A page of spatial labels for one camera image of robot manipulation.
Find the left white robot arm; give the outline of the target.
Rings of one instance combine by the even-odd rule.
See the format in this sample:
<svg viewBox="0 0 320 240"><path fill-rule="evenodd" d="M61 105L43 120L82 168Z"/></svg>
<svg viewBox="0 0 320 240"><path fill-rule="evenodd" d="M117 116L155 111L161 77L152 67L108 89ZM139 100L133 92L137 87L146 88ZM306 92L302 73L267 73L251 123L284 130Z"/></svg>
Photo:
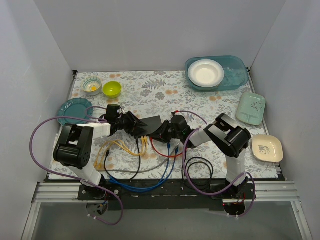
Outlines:
<svg viewBox="0 0 320 240"><path fill-rule="evenodd" d="M53 151L53 159L72 170L85 185L93 183L89 188L89 194L95 200L101 200L107 191L101 184L103 176L91 162L93 140L110 137L119 130L136 137L143 134L147 126L131 111L121 114L119 110L106 112L104 121L97 123L67 123L62 128Z"/></svg>

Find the black network switch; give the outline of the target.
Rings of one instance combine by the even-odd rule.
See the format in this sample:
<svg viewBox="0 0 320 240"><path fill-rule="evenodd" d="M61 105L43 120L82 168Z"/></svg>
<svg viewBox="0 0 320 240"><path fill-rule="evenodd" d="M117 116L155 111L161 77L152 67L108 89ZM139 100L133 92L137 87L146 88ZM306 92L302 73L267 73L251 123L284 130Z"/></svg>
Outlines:
<svg viewBox="0 0 320 240"><path fill-rule="evenodd" d="M141 119L142 122L147 124L147 133L144 136L149 136L153 132L155 132L161 125L162 125L162 120L159 115L153 116L153 117L147 117Z"/></svg>

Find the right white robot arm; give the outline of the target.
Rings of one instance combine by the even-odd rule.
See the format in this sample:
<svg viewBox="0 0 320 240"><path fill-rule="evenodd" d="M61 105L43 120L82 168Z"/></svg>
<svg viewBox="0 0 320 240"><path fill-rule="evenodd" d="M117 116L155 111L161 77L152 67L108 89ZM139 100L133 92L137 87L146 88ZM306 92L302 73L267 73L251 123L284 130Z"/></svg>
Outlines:
<svg viewBox="0 0 320 240"><path fill-rule="evenodd" d="M192 129L182 115L175 115L166 120L150 135L153 140L169 143L178 139L183 143L182 168L191 187L199 194L217 196L224 192L232 199L237 199L245 192L248 173L245 168L245 155L251 139L250 132L237 124L228 115L220 114L212 123L204 127ZM227 163L226 186L217 192L204 192L191 181L186 169L188 149L195 149L207 142L213 142L225 155Z"/></svg>

